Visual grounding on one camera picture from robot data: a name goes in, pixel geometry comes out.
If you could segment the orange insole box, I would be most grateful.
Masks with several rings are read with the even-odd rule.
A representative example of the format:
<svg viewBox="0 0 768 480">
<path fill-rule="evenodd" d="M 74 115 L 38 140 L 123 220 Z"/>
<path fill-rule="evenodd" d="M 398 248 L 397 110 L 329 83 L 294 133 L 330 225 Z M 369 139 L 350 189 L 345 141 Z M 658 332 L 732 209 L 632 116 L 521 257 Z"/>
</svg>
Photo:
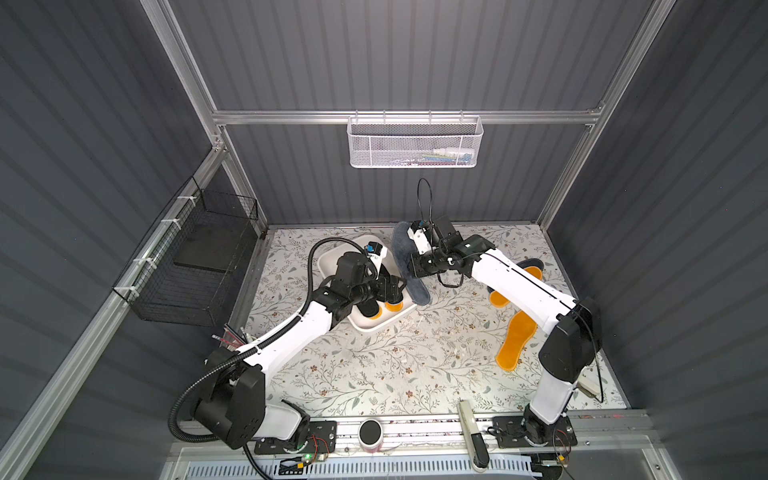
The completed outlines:
<svg viewBox="0 0 768 480">
<path fill-rule="evenodd" d="M 403 302 L 399 302 L 399 303 L 385 302 L 384 303 L 384 308 L 390 312 L 400 312 L 403 310 L 403 307 L 404 307 Z"/>
</svg>

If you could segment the grey fleece insole front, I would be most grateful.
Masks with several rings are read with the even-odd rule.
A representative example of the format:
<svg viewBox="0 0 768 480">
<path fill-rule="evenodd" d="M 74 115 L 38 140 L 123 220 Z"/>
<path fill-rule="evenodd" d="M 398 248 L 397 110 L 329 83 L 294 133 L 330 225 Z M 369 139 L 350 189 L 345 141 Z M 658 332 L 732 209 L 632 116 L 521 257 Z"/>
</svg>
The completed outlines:
<svg viewBox="0 0 768 480">
<path fill-rule="evenodd" d="M 413 271 L 411 255 L 418 253 L 418 250 L 408 236 L 409 228 L 410 223 L 406 221 L 398 222 L 394 227 L 391 238 L 392 255 L 413 303 L 417 306 L 427 306 L 431 302 L 431 295 L 424 282 Z"/>
</svg>

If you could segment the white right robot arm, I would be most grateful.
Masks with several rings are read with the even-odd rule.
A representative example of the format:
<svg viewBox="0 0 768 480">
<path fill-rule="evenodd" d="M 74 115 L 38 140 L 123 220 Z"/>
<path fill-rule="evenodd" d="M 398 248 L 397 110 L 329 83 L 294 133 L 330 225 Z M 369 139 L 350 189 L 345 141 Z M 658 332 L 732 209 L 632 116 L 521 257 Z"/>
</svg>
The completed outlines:
<svg viewBox="0 0 768 480">
<path fill-rule="evenodd" d="M 457 271 L 509 300 L 546 335 L 539 351 L 542 375 L 524 410 L 521 430 L 534 446 L 555 440 L 557 423 L 566 416 L 578 378 L 600 349 L 597 304 L 550 287 L 482 236 L 464 239 L 453 232 L 436 239 L 421 228 L 409 227 L 407 237 L 415 246 L 409 254 L 409 270 L 415 277 Z"/>
</svg>

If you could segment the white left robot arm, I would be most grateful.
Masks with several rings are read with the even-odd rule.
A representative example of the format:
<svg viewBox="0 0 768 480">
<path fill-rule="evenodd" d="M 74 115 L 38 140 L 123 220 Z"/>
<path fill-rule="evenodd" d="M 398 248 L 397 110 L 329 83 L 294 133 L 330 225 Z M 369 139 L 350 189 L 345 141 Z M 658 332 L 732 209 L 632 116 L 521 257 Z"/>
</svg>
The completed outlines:
<svg viewBox="0 0 768 480">
<path fill-rule="evenodd" d="M 302 306 L 255 341 L 230 351 L 220 347 L 207 359 L 207 371 L 172 405 L 171 435 L 182 442 L 221 441 L 236 450 L 254 439 L 300 449 L 309 435 L 309 415 L 298 405 L 267 399 L 273 376 L 314 340 L 331 332 L 356 307 L 375 310 L 403 299 L 405 280 L 383 264 L 387 248 L 354 241 L 320 284 L 310 282 Z"/>
</svg>

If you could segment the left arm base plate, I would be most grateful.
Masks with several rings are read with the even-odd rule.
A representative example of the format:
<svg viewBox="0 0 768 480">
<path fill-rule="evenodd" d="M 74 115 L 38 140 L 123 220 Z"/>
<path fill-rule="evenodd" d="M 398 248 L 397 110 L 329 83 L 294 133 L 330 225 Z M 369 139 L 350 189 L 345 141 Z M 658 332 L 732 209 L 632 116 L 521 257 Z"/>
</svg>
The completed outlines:
<svg viewBox="0 0 768 480">
<path fill-rule="evenodd" d="M 256 455 L 333 453 L 336 448 L 337 430 L 336 421 L 310 421 L 289 440 L 257 439 L 253 446 L 253 453 Z"/>
</svg>

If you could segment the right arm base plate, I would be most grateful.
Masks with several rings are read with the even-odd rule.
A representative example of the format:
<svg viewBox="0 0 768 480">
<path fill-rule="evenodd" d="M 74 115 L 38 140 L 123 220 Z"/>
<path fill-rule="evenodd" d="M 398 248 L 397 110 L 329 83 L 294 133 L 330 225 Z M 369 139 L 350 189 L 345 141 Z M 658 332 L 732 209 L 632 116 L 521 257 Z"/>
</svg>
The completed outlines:
<svg viewBox="0 0 768 480">
<path fill-rule="evenodd" d="M 578 444 L 567 415 L 559 416 L 552 425 L 542 423 L 536 416 L 495 416 L 487 433 L 496 439 L 500 448 L 564 447 L 569 450 Z"/>
</svg>

